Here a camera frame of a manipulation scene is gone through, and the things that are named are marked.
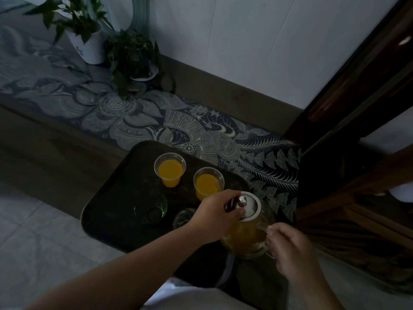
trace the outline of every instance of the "person's right arm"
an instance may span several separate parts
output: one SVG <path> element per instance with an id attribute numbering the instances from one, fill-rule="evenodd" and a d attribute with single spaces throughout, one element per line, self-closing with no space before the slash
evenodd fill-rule
<path id="1" fill-rule="evenodd" d="M 268 227 L 267 238 L 277 270 L 299 292 L 308 310 L 344 310 L 328 285 L 307 236 L 288 224 L 276 223 Z"/>

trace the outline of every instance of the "green plant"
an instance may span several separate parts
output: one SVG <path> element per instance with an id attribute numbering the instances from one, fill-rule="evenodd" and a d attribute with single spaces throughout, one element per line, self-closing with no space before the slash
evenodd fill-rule
<path id="1" fill-rule="evenodd" d="M 118 86 L 121 97 L 129 94 L 131 78 L 152 76 L 151 64 L 163 69 L 158 44 L 136 31 L 121 31 L 119 35 L 107 38 L 103 44 L 110 63 L 112 80 Z"/>
<path id="2" fill-rule="evenodd" d="M 102 20 L 106 25 L 111 23 L 106 18 L 106 12 L 102 11 L 103 4 L 100 0 L 90 0 L 90 5 L 96 18 L 93 19 L 88 13 L 88 6 L 83 0 L 46 0 L 43 4 L 24 13 L 24 15 L 43 15 L 43 22 L 47 29 L 51 25 L 56 27 L 56 36 L 54 44 L 59 41 L 63 32 L 67 29 L 82 37 L 83 43 L 86 43 L 93 33 L 99 31 L 99 20 Z M 71 16 L 70 19 L 58 18 L 54 19 L 56 11 L 63 11 Z"/>

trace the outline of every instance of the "cup of orange juice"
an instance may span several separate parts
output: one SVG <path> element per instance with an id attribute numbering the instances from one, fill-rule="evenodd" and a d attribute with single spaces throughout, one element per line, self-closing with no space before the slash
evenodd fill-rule
<path id="1" fill-rule="evenodd" d="M 199 200 L 223 191 L 225 185 L 224 176 L 213 167 L 203 167 L 194 175 L 195 192 Z"/>
<path id="2" fill-rule="evenodd" d="M 179 184 L 186 170 L 186 162 L 180 155 L 169 152 L 160 155 L 154 164 L 155 173 L 162 179 L 166 187 L 172 188 Z"/>

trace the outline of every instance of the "amber liquid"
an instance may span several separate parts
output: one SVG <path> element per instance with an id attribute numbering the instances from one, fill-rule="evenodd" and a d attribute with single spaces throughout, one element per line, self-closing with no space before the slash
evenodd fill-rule
<path id="1" fill-rule="evenodd" d="M 219 180 L 211 174 L 202 174 L 195 182 L 196 194 L 199 200 L 219 192 Z"/>
<path id="2" fill-rule="evenodd" d="M 182 165 L 175 160 L 163 161 L 158 168 L 158 174 L 166 187 L 175 187 L 182 175 Z"/>
<path id="3" fill-rule="evenodd" d="M 265 219 L 260 215 L 251 221 L 235 223 L 221 239 L 221 243 L 236 255 L 248 256 L 259 253 L 263 248 L 267 234 L 256 226 L 258 222 L 263 220 Z"/>

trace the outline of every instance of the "glass teapot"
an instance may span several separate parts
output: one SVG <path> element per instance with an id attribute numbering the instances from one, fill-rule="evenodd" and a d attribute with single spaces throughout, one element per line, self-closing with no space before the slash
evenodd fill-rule
<path id="1" fill-rule="evenodd" d="M 224 206 L 226 212 L 240 207 L 245 208 L 245 215 L 220 241 L 240 257 L 255 258 L 266 251 L 266 227 L 275 223 L 275 218 L 264 201 L 247 191 L 242 191 L 240 197 L 231 199 Z"/>

